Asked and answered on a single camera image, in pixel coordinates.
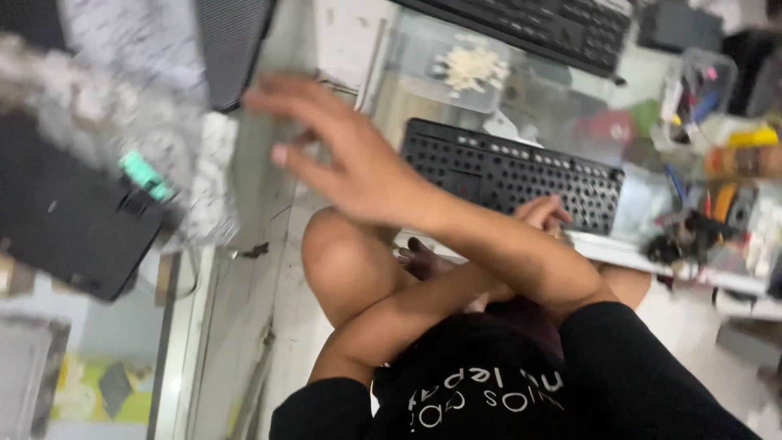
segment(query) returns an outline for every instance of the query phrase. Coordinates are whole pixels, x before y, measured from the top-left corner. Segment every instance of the forearm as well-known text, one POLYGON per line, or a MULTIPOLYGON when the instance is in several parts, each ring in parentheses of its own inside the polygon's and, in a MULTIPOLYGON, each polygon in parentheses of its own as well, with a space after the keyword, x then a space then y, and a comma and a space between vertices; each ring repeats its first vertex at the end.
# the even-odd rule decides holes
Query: forearm
POLYGON ((467 263, 380 301, 332 333, 310 383, 352 377, 368 385, 376 366, 394 360, 428 329, 496 285, 488 272, 467 263))
POLYGON ((486 268, 557 321, 586 304, 617 301, 586 258, 546 233, 442 191, 424 201, 426 214, 412 217, 411 227, 486 268))

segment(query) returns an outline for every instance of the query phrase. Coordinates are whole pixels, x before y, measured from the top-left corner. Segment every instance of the black t-shirt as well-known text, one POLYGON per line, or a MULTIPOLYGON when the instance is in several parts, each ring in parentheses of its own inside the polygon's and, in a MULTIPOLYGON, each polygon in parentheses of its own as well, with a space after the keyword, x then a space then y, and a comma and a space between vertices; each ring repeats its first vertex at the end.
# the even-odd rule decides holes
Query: black t-shirt
POLYGON ((573 313, 565 362, 491 318, 452 316, 369 390, 321 380, 274 411, 271 440, 305 438, 758 438, 730 415, 625 305, 573 313))

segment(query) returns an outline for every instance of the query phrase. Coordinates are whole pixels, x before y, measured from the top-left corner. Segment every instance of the keyboard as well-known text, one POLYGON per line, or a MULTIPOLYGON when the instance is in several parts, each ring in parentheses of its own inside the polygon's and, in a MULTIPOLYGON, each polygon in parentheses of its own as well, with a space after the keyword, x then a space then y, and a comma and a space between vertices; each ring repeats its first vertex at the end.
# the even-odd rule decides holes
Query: keyboard
POLYGON ((538 56, 602 77, 620 61, 627 0, 392 0, 538 56))
POLYGON ((402 158, 449 193, 503 214, 536 197, 559 194, 568 230, 611 234, 625 172, 524 142, 437 124, 407 123, 402 158))

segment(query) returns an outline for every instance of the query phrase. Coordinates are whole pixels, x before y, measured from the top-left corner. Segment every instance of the desk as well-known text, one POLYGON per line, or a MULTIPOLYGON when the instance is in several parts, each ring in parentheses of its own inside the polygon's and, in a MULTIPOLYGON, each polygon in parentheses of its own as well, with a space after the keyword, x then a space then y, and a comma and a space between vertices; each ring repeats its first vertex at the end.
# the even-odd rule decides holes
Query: desk
MULTIPOLYGON (((408 56, 408 51, 416 45, 425 44, 420 36, 428 36, 432 29, 451 34, 470 32, 409 9, 396 10, 371 67, 369 81, 362 94, 362 110, 372 116, 396 148, 401 146, 407 120, 412 117, 513 139, 516 130, 497 130, 496 125, 487 124, 497 116, 495 110, 480 113, 427 99, 410 91, 409 73, 417 68, 415 64, 421 60, 408 56)), ((526 124, 534 125, 538 131, 537 140, 544 148, 624 169, 626 179, 610 235, 572 233, 576 250, 593 260, 672 275, 671 268, 651 263, 641 252, 649 239, 661 232, 654 226, 654 219, 671 211, 673 206, 668 180, 662 174, 659 155, 648 135, 637 129, 631 136, 632 141, 623 145, 576 129, 581 117, 596 114, 596 106, 604 107, 597 113, 633 107, 634 111, 647 111, 638 109, 662 94, 665 74, 678 63, 678 57, 637 47, 634 43, 636 34, 637 29, 634 28, 628 35, 626 51, 617 70, 617 74, 627 81, 627 85, 622 87, 497 42, 510 52, 511 69, 515 71, 506 80, 498 108, 517 129, 526 124), (512 85, 524 90, 511 92, 512 85), (520 95, 524 95, 526 100, 519 100, 520 95)), ((651 108, 652 114, 656 115, 653 104, 651 108)), ((686 266, 676 276, 683 280, 697 277, 700 283, 758 295, 766 293, 767 280, 749 276, 741 267, 734 271, 707 268, 697 274, 697 268, 686 266)))

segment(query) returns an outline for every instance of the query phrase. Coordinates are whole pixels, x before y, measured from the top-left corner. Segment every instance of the person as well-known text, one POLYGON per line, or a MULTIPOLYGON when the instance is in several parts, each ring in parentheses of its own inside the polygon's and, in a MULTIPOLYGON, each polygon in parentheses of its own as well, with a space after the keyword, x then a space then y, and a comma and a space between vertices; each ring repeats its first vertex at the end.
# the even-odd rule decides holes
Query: person
POLYGON ((271 159, 334 205, 311 219, 302 259, 335 330, 271 439, 757 438, 620 301, 642 283, 601 275, 554 237, 569 220, 556 197, 516 216, 454 197, 306 79, 261 78, 244 105, 306 127, 271 159), (316 139, 330 163, 303 152, 316 139), (400 264, 401 228, 468 262, 411 241, 400 264), (533 305, 523 322, 480 313, 517 296, 533 305))

